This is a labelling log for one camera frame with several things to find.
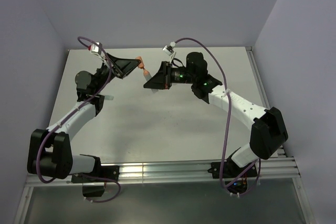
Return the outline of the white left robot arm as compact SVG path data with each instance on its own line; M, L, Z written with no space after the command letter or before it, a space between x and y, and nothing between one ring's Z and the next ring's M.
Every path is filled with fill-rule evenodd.
M124 78L141 64L140 59L121 59L108 55L96 73L80 71L75 76L77 102L57 123L46 129L36 129L30 137L27 171L51 180L83 174L91 182L102 176L101 160L92 155L73 155L71 140L102 110L105 97L101 89L115 77Z

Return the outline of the clear orange pen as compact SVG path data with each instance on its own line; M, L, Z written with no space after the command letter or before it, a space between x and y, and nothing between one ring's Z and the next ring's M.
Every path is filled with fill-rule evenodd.
M152 78L150 72L147 71L145 68L143 68L142 70L143 70L143 76L144 76L145 80L149 81ZM151 91L152 91L152 93L157 93L158 92L157 89L151 89Z

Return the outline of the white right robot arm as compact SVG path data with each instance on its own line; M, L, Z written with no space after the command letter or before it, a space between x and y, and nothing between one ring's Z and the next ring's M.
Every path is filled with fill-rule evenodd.
M181 67L163 61L158 72L143 87L168 90L177 83L190 84L198 99L226 111L228 116L234 116L250 130L249 143L226 159L222 168L225 177L240 176L254 161L269 159L288 139L280 110L258 106L226 89L221 81L208 73L202 53L189 53L186 65Z

